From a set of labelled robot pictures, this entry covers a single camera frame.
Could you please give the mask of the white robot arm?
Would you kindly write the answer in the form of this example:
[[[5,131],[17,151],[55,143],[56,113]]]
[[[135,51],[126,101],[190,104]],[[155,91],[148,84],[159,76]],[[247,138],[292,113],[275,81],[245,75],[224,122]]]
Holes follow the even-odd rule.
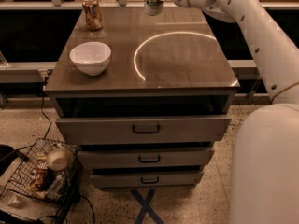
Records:
[[[229,224],[299,224],[299,49],[259,0],[171,1],[237,23],[271,100],[236,134]]]

